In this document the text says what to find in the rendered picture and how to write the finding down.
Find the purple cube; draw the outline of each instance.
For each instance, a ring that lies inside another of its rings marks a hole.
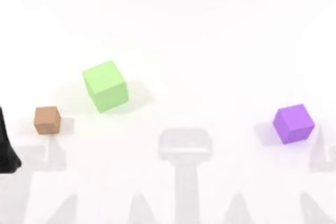
[[[315,128],[303,104],[279,109],[273,125],[283,144],[306,140]]]

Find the brown cube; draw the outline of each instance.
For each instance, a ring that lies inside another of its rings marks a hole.
[[[38,107],[35,110],[34,126],[40,135],[58,134],[61,116],[57,107]]]

